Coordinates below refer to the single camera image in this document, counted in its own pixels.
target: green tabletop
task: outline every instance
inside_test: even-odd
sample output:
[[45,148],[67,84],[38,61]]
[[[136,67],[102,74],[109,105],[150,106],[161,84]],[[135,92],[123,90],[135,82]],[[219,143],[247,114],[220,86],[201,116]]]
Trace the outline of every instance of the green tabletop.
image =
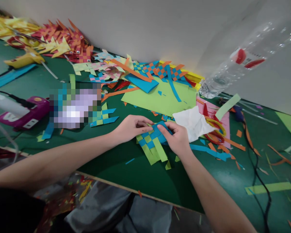
[[[4,42],[0,41],[0,73],[4,72],[7,68],[3,60],[13,59],[24,53],[21,50],[5,47],[3,44]],[[60,81],[64,80],[68,82],[68,74],[74,72],[72,66],[65,59],[51,59],[46,57],[46,62],[48,67],[59,77],[59,80],[54,79],[42,65],[38,65],[35,69],[3,86],[0,90],[10,92],[25,99],[33,95],[48,97],[51,93],[50,89],[60,88],[62,85]],[[89,79],[86,78],[88,74],[82,72],[82,76],[77,76],[77,80],[81,81],[86,79],[88,81]],[[115,123],[93,128],[87,125],[77,130],[65,129],[62,135],[59,134],[60,129],[55,129],[52,138],[44,142],[37,142],[36,136],[41,135],[45,129],[49,121],[47,117],[40,121],[33,129],[25,132],[13,132],[10,127],[4,127],[15,138],[20,150],[29,154],[35,154],[56,146],[109,133],[129,114],[143,115],[153,122],[161,121],[161,115],[154,116],[149,110],[134,107],[130,104],[125,106],[121,101],[122,96],[123,94],[112,96],[106,100],[108,108],[116,108],[116,111],[109,115],[110,117],[119,116],[119,119]],[[216,103],[216,99],[212,99],[210,102],[218,104]],[[244,113],[252,142],[262,155],[259,167],[266,170],[269,174],[266,175],[259,172],[260,177],[265,184],[291,182],[291,166],[286,163],[273,166],[274,171],[279,177],[277,178],[270,170],[265,156],[266,152],[271,162],[278,162],[280,157],[267,144],[272,145],[277,150],[286,149],[291,146],[291,134],[275,114],[274,110],[264,107],[261,111],[265,114],[264,116],[266,118],[277,122],[278,125],[268,123]],[[243,126],[240,122],[235,121],[233,114],[230,115],[230,129],[231,140],[246,147],[246,151],[238,148],[231,150],[231,153],[245,170],[238,170],[234,160],[228,159],[226,162],[223,162],[216,160],[204,152],[193,152],[205,168],[235,200],[254,227],[259,232],[262,232],[264,230],[263,215],[257,200],[263,210],[265,210],[268,200],[267,194],[259,194],[255,197],[248,195],[244,189],[245,187],[252,186],[255,180],[253,170],[253,164],[256,162],[255,154],[250,150],[244,135],[241,138],[236,136],[237,130],[243,131]],[[203,145],[199,140],[193,144]],[[0,146],[6,145],[8,145],[8,141],[0,133]],[[136,139],[113,148],[80,167],[78,170],[108,182],[133,190],[140,190],[142,193],[155,198],[203,212],[201,203],[183,165],[181,162],[175,162],[176,155],[168,146],[163,147],[172,166],[172,169],[168,171],[165,170],[165,162],[157,162],[153,166],[150,166],[141,147],[136,144]],[[127,161],[133,158],[135,160],[125,165]],[[256,180],[255,185],[260,185],[260,182]],[[287,220],[291,221],[291,190],[272,192],[271,197],[272,205],[268,217],[271,232],[289,232]]]

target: pink paper strip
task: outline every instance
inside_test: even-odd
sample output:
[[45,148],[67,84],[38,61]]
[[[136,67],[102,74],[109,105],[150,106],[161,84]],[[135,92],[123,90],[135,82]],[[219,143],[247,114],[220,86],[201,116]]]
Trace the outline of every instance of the pink paper strip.
[[[212,108],[219,108],[218,106],[212,104],[212,103],[209,103],[208,101],[202,99],[202,98],[199,98],[199,97],[196,97],[198,98],[199,100],[201,100],[202,102],[206,103],[207,104],[207,110],[209,112],[209,116],[212,117],[213,115],[216,114],[217,110],[215,109],[212,109]],[[196,101],[196,106],[198,106],[198,109],[199,109],[199,112],[201,114],[203,114],[203,109],[204,109],[204,105],[201,104],[200,102]],[[222,126],[225,128],[225,131],[226,131],[226,138],[227,139],[230,139],[231,135],[230,135],[230,112],[227,112],[221,119],[221,122],[222,122]],[[224,142],[223,144],[226,148],[230,149],[231,148],[231,144],[227,143],[227,142]]]

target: pixelated blur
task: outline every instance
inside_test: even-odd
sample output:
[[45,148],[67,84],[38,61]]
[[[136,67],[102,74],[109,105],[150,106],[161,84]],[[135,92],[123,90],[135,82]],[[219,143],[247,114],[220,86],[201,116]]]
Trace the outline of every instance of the pixelated blur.
[[82,128],[101,118],[101,84],[63,83],[50,95],[49,120],[54,128]]

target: clear plastic bottle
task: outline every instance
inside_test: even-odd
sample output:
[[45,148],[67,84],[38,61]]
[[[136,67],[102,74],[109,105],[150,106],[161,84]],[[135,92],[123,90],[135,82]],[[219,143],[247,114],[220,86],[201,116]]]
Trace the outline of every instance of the clear plastic bottle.
[[291,43],[291,14],[280,24],[257,27],[219,68],[202,83],[199,93],[212,99],[234,81]]

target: bottle label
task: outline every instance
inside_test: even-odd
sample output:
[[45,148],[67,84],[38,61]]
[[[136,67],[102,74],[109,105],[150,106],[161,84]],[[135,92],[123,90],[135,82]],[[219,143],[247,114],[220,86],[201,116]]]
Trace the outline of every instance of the bottle label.
[[237,48],[230,58],[247,69],[255,68],[265,61],[265,59],[261,58],[261,55],[249,53],[241,48]]

